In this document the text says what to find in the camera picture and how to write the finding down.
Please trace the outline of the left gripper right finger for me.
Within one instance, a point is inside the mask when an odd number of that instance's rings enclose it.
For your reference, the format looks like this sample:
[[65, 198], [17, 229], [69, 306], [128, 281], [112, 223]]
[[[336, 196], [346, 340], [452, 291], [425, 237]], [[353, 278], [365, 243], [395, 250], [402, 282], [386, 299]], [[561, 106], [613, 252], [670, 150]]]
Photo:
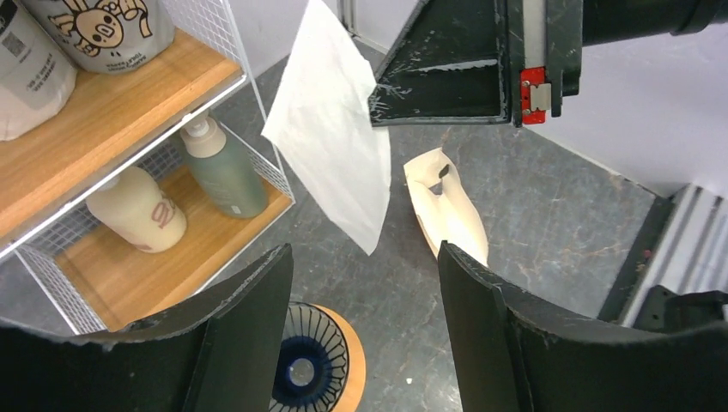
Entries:
[[588, 318], [443, 242], [440, 290], [466, 411], [724, 411], [727, 325], [674, 333]]

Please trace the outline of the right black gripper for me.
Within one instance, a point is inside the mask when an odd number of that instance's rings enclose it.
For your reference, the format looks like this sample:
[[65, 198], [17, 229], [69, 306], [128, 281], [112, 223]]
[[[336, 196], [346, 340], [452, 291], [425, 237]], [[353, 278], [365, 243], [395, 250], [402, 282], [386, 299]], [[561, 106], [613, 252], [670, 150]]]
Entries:
[[583, 16], [582, 1], [418, 2], [375, 72], [372, 124], [560, 117], [579, 92]]

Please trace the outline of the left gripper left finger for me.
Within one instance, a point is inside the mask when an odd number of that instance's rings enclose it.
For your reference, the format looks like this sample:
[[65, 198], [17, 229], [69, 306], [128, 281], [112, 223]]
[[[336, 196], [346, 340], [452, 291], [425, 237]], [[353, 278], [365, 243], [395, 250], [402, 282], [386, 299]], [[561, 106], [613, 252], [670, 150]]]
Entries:
[[287, 316], [290, 245], [122, 330], [1, 325], [4, 411], [265, 411]]

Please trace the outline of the blue ribbed coffee dripper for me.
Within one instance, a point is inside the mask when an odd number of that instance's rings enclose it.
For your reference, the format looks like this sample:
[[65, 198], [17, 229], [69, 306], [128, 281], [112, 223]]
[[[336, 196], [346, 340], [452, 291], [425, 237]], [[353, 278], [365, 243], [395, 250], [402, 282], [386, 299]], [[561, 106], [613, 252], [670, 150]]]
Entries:
[[288, 305], [270, 411], [332, 411], [349, 375], [349, 348], [337, 322], [302, 302]]

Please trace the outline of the round wooden dripper stand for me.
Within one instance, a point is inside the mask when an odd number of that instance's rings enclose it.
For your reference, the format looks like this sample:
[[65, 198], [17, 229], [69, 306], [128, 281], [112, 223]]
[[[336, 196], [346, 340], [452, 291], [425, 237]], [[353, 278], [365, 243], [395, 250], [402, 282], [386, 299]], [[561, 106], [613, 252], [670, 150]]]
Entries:
[[339, 397], [334, 412], [354, 412], [358, 409], [367, 381], [367, 363], [361, 340], [350, 323], [330, 308], [315, 305], [330, 316], [343, 333], [349, 352], [349, 373], [343, 393]]

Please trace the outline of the white paper coffee filter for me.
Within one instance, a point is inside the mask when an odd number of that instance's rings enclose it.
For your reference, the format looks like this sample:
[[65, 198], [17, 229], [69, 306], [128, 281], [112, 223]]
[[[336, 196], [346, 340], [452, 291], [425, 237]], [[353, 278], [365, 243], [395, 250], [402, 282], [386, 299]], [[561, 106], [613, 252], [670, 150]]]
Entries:
[[379, 243], [391, 188], [389, 131], [370, 121], [375, 86], [370, 63], [336, 15], [310, 1], [262, 130], [366, 254]]

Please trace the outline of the white wire wooden shelf rack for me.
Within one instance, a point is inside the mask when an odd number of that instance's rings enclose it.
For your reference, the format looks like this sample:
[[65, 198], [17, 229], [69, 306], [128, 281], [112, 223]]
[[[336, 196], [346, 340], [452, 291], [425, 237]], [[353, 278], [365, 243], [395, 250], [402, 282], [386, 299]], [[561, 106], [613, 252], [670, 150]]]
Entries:
[[[61, 336], [119, 330], [207, 288], [294, 204], [275, 148], [247, 144], [268, 196], [225, 216], [175, 137], [255, 80], [229, 1], [169, 1], [173, 44], [121, 76], [80, 71], [66, 107], [1, 147], [1, 319]], [[148, 254], [97, 222], [85, 201], [128, 167], [150, 173], [186, 215], [187, 235]]]

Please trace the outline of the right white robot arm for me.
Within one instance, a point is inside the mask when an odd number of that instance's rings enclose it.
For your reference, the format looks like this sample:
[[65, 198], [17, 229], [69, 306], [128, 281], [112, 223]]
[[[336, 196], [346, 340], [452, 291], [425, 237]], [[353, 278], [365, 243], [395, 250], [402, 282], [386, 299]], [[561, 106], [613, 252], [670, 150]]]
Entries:
[[376, 70], [370, 117], [542, 124], [579, 93], [585, 47], [726, 20], [724, 1], [420, 1]]

